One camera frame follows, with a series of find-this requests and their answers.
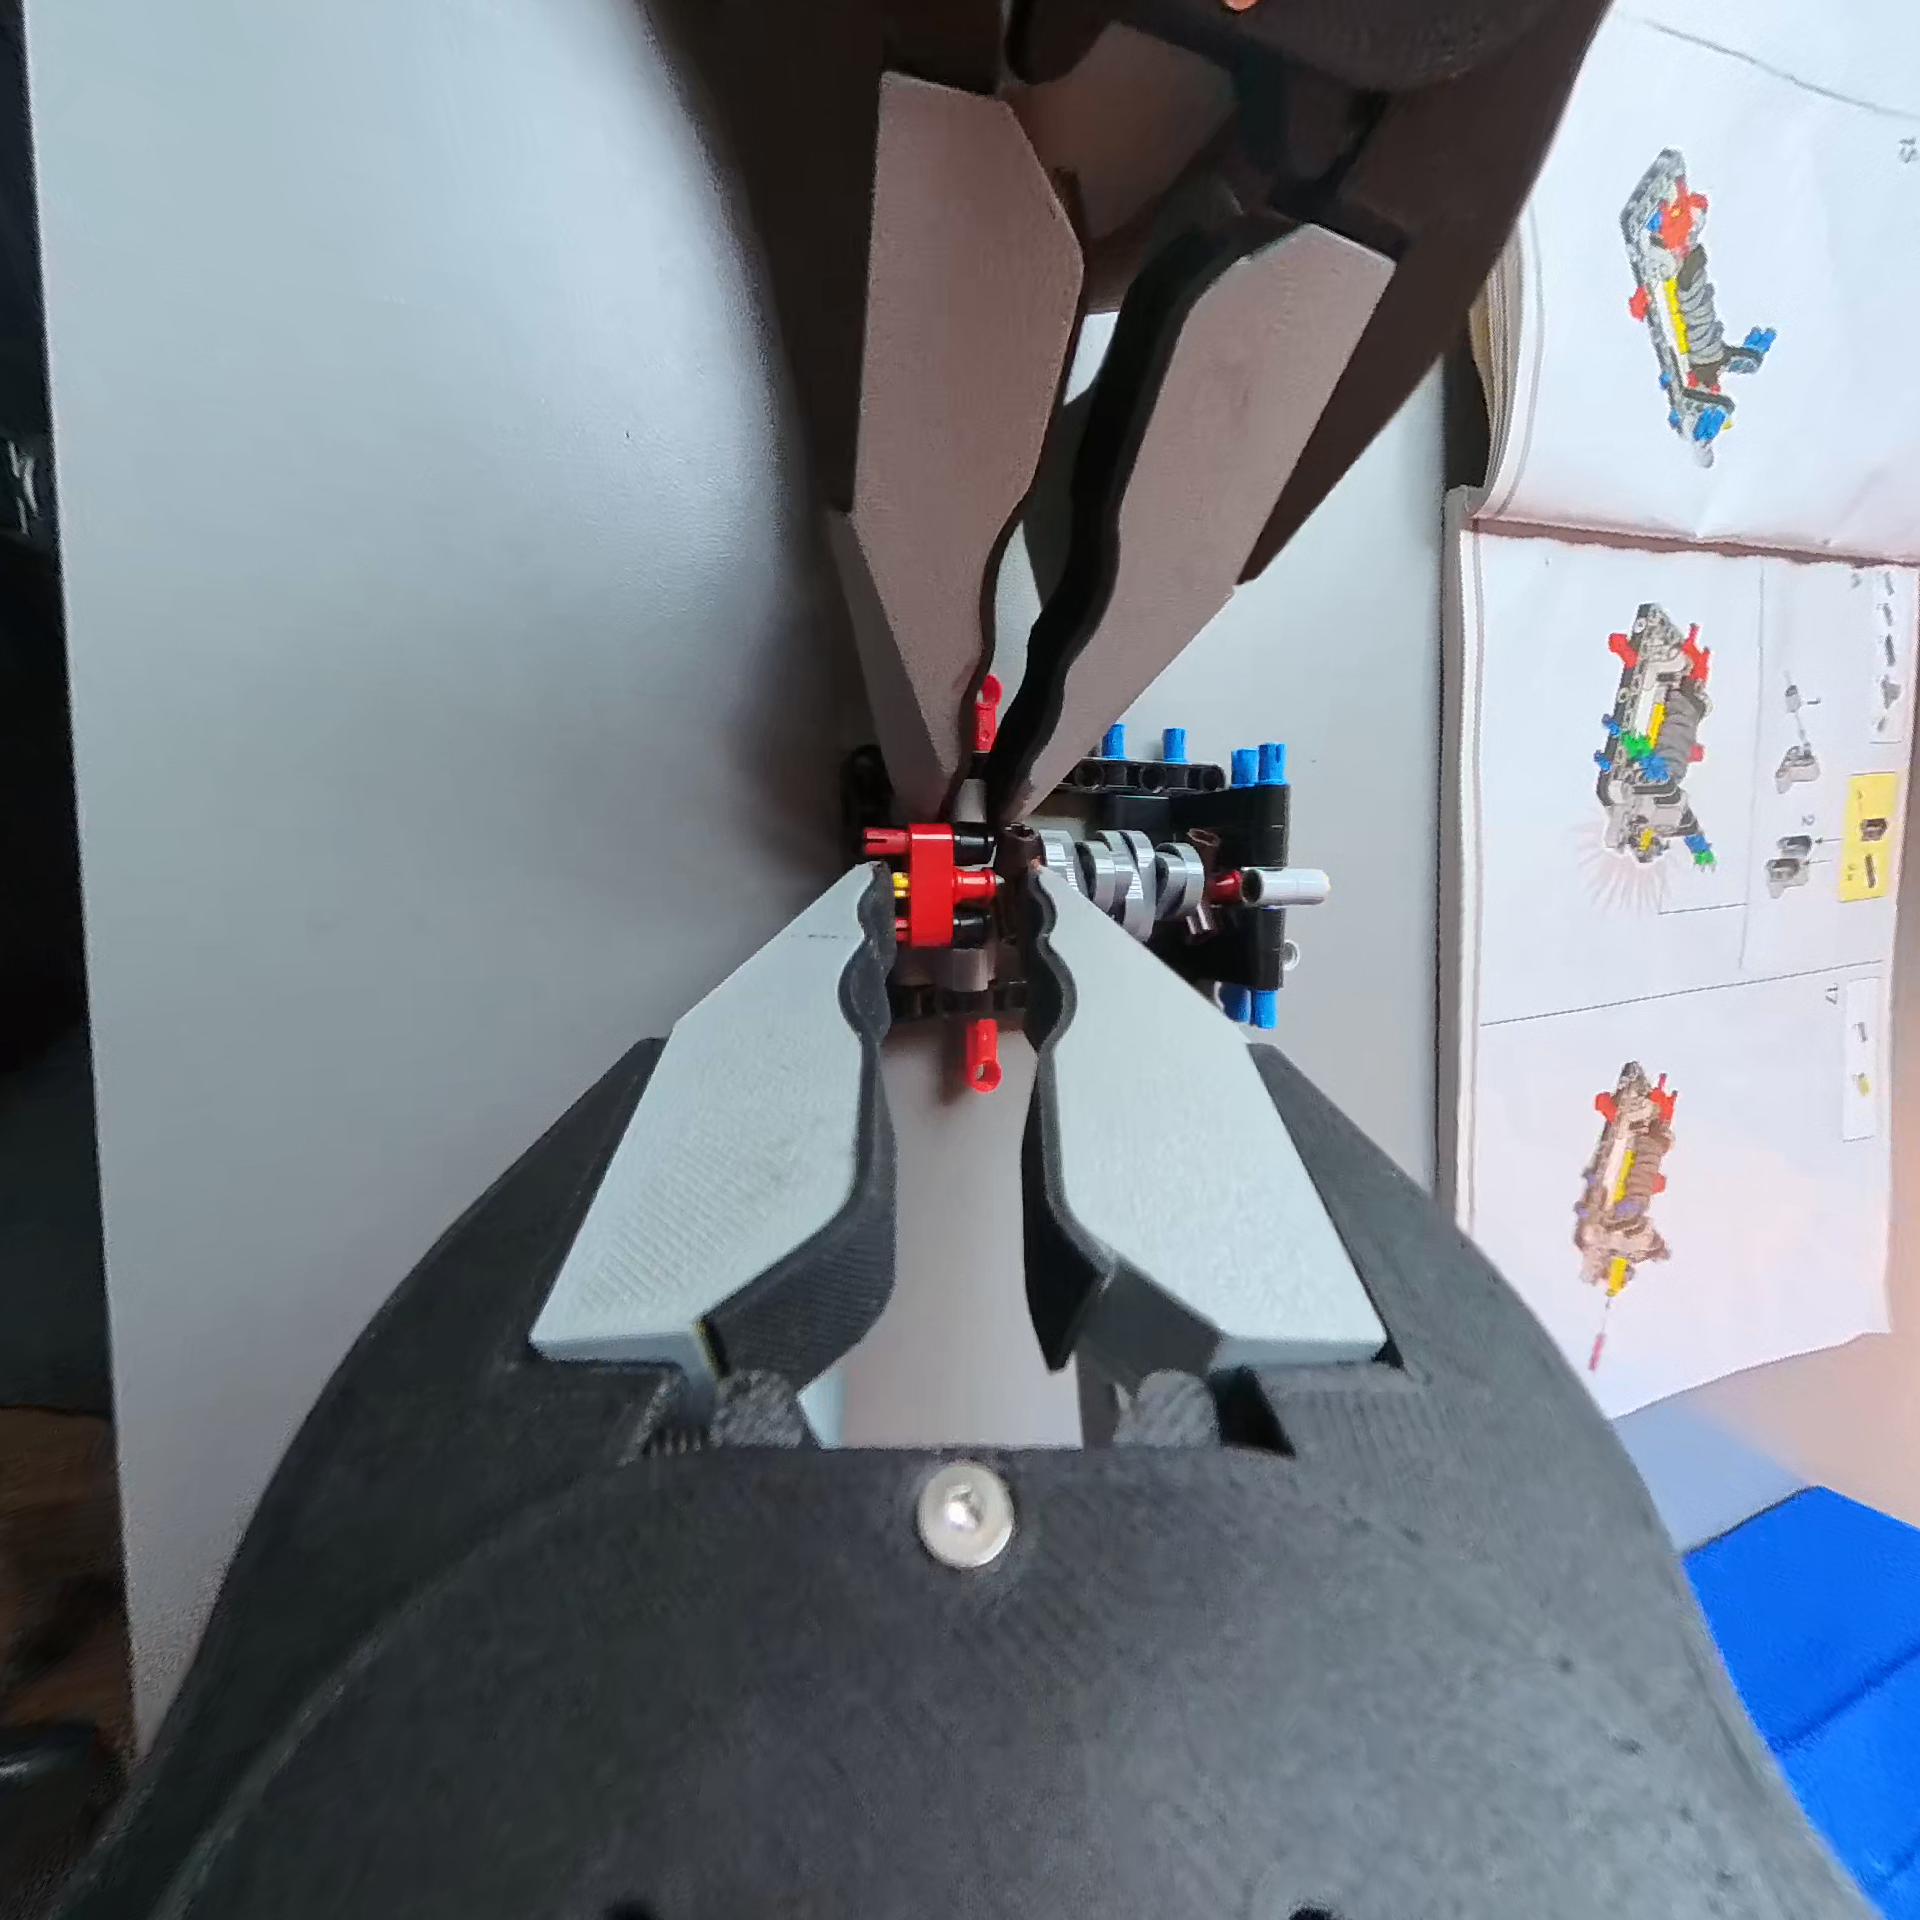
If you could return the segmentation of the lego instruction booklet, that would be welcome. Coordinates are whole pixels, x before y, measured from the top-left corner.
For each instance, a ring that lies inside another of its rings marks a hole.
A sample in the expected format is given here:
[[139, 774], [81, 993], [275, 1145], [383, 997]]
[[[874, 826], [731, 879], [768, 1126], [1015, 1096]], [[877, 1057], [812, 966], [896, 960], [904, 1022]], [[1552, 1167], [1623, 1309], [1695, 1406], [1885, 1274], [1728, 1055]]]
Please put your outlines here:
[[1610, 1421], [1891, 1328], [1917, 111], [1917, 5], [1612, 5], [1472, 314], [1444, 1152]]

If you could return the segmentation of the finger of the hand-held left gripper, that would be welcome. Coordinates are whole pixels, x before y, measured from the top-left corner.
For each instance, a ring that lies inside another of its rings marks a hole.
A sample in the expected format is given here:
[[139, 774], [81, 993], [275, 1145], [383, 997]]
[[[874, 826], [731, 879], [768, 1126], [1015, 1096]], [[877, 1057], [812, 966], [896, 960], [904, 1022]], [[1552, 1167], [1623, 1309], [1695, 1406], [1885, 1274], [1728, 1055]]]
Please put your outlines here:
[[1191, 232], [1134, 281], [991, 756], [992, 818], [1033, 812], [1229, 605], [1394, 273], [1303, 224]]
[[826, 529], [908, 818], [940, 818], [966, 779], [997, 567], [1039, 479], [1085, 271], [1010, 107], [880, 79], [852, 502]]

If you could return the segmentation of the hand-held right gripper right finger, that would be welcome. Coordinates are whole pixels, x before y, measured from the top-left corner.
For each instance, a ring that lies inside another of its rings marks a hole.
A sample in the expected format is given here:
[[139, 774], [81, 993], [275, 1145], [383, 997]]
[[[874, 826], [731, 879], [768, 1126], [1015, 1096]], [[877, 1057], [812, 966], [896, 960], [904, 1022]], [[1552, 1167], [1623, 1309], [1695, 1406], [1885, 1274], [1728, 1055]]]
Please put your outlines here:
[[1270, 1093], [1268, 1053], [1049, 873], [1023, 888], [1031, 1325], [1053, 1372], [1370, 1362], [1381, 1312]]

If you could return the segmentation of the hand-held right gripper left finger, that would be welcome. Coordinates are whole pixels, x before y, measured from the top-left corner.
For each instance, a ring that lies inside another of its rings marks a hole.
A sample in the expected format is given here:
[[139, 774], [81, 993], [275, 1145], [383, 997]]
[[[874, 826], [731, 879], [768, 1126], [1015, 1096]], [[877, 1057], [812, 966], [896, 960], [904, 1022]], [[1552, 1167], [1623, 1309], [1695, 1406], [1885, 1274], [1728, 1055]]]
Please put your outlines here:
[[671, 1028], [534, 1319], [553, 1362], [821, 1381], [892, 1298], [896, 891], [852, 869]]

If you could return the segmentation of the blue plastic bin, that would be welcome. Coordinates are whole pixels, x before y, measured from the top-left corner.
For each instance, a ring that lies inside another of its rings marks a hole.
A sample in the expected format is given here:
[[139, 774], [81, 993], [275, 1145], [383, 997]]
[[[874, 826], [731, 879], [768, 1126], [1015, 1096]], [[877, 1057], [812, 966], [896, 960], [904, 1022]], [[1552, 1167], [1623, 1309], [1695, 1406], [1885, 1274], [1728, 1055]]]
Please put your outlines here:
[[1685, 1554], [1802, 1812], [1886, 1918], [1918, 1914], [1918, 1532], [1806, 1488]]

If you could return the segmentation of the black lego frame assembly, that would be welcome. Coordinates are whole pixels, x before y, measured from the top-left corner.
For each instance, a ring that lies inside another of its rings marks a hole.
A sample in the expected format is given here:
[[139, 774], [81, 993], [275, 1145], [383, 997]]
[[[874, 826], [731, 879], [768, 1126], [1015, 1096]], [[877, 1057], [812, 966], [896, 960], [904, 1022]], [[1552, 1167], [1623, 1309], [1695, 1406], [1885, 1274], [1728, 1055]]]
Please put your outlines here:
[[892, 1021], [943, 1033], [948, 1086], [997, 1093], [1001, 1040], [1027, 1016], [1019, 888], [1047, 873], [1250, 1033], [1280, 1022], [1298, 965], [1289, 914], [1325, 905], [1325, 871], [1291, 860], [1292, 789], [1280, 741], [1220, 763], [1166, 728], [1157, 756], [1111, 726], [1039, 816], [992, 828], [966, 781], [948, 812], [915, 823], [874, 742], [842, 760], [846, 850], [892, 877]]

